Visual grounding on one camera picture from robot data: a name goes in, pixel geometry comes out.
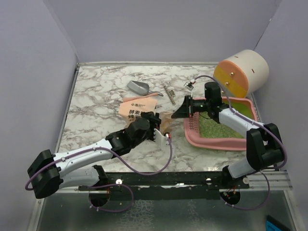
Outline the metal bag sealing clip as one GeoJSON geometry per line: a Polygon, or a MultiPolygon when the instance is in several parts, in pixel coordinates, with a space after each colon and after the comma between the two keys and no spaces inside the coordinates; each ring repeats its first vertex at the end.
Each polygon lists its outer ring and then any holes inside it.
{"type": "Polygon", "coordinates": [[[167,94],[167,96],[168,96],[168,98],[169,98],[171,104],[172,104],[172,105],[175,105],[176,102],[175,102],[175,100],[174,100],[174,96],[175,96],[174,91],[173,91],[173,90],[169,90],[168,87],[167,87],[166,85],[164,85],[163,88],[164,88],[164,90],[165,90],[165,92],[166,92],[166,94],[167,94]]]}

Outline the cat litter bag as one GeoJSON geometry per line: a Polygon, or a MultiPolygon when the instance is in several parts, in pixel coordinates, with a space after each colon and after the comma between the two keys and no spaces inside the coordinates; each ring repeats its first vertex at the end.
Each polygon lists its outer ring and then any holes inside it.
{"type": "Polygon", "coordinates": [[[158,100],[154,98],[158,93],[151,93],[147,96],[124,98],[119,106],[118,114],[125,120],[127,126],[141,116],[141,112],[159,113],[161,119],[160,132],[171,132],[171,124],[174,119],[171,118],[173,112],[158,112],[158,100]]]}

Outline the grey metal litter scoop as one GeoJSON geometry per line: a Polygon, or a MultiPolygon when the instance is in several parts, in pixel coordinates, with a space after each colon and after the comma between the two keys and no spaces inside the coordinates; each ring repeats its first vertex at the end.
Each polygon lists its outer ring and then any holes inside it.
{"type": "Polygon", "coordinates": [[[141,95],[141,96],[146,96],[149,94],[153,94],[153,93],[157,93],[158,96],[163,97],[164,95],[160,92],[157,91],[150,91],[150,87],[148,84],[143,83],[143,82],[139,82],[139,81],[134,81],[131,80],[128,84],[127,87],[133,91],[134,93],[141,95]]]}

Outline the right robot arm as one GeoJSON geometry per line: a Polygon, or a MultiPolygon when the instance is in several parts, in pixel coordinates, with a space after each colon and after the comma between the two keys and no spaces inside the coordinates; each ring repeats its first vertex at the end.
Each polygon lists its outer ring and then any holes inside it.
{"type": "Polygon", "coordinates": [[[286,160],[278,127],[273,123],[263,124],[251,120],[233,109],[229,103],[224,103],[218,83],[205,83],[203,100],[186,95],[182,105],[171,117],[191,118],[200,112],[207,112],[210,119],[228,126],[246,139],[246,156],[222,170],[221,183],[224,187],[232,188],[239,178],[286,160]]]}

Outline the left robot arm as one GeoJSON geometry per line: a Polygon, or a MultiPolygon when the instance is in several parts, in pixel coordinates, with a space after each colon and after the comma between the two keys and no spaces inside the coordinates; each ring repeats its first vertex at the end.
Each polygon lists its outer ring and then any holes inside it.
{"type": "Polygon", "coordinates": [[[57,192],[65,177],[92,163],[113,159],[128,154],[145,140],[154,140],[154,130],[159,128],[159,113],[142,112],[127,128],[112,132],[104,139],[66,153],[51,153],[44,150],[27,170],[27,191],[33,191],[37,199],[46,198],[57,192]]]}

